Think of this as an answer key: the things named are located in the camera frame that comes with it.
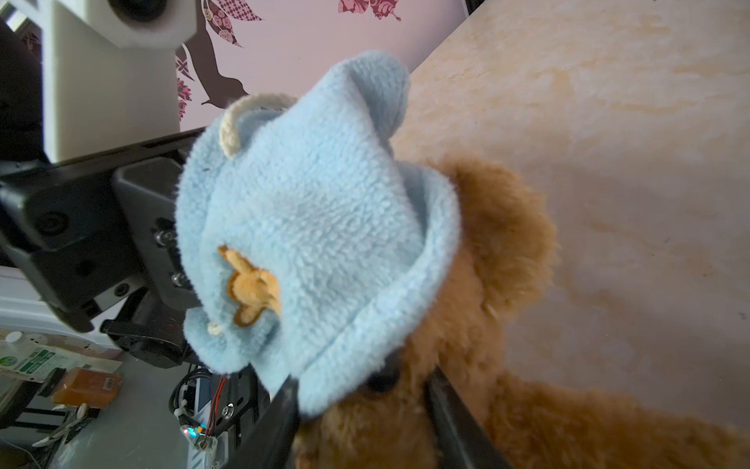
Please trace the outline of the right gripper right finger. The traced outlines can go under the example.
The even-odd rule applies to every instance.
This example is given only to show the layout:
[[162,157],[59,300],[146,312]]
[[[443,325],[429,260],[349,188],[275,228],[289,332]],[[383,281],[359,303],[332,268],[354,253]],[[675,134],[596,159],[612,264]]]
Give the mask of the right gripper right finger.
[[439,468],[512,468],[439,367],[426,382],[425,398],[437,439]]

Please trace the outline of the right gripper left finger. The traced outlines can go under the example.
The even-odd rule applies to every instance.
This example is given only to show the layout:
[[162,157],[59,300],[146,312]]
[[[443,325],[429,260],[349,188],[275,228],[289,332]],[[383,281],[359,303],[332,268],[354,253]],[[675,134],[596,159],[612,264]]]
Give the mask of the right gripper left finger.
[[289,376],[248,437],[225,464],[226,469],[281,469],[291,457],[300,426],[298,381]]

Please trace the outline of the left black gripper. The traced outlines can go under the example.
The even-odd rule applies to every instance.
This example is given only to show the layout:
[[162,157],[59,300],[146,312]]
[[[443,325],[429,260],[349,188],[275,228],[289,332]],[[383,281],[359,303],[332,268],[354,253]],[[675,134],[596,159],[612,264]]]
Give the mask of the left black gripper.
[[181,263],[177,185],[187,131],[72,162],[1,165],[1,248],[68,329],[98,331],[161,369],[197,358],[197,297]]

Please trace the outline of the brown plush teddy bear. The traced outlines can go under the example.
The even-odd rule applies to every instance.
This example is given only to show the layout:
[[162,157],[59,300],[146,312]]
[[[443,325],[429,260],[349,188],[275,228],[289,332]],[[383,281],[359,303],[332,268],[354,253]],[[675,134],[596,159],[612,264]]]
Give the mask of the brown plush teddy bear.
[[424,383],[441,369],[514,468],[745,468],[749,435],[626,397],[525,381],[505,365],[505,326],[550,283],[556,230],[543,200],[479,158],[436,163],[461,204],[462,240],[432,310],[402,349],[390,392],[359,391],[305,423],[300,468],[435,468]]

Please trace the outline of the light blue fleece hoodie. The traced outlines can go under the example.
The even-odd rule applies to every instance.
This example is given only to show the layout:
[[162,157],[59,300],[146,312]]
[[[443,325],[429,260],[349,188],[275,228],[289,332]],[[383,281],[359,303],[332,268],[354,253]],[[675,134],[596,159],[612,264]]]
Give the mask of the light blue fleece hoodie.
[[218,373],[299,385],[306,417],[355,391],[436,300],[461,234],[437,170],[396,160],[407,68],[367,52],[306,95],[246,96],[193,145],[177,191],[199,304],[185,338]]

